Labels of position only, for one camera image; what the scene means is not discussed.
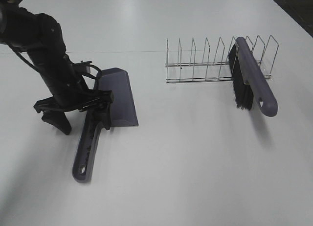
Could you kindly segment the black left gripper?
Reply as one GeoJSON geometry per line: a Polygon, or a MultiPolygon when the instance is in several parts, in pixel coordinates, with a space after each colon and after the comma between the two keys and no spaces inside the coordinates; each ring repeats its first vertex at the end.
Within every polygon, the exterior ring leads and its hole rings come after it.
{"type": "Polygon", "coordinates": [[[65,83],[55,78],[44,76],[52,97],[35,103],[36,112],[44,112],[42,121],[46,122],[65,135],[71,132],[71,125],[64,112],[94,110],[97,125],[107,131],[112,126],[111,103],[114,101],[112,90],[100,90],[100,78],[103,76],[99,67],[91,61],[70,64],[74,70],[74,84],[65,83]]]}

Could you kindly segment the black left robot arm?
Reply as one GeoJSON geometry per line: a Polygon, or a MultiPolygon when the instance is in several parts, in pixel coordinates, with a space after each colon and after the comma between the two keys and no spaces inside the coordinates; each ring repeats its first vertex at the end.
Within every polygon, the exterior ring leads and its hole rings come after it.
{"type": "Polygon", "coordinates": [[[68,135],[65,113],[89,111],[106,130],[111,128],[113,92],[100,90],[102,71],[91,61],[74,63],[66,53],[60,24],[45,13],[20,7],[23,0],[0,0],[0,43],[38,72],[51,97],[38,100],[34,109],[42,120],[68,135]]]}

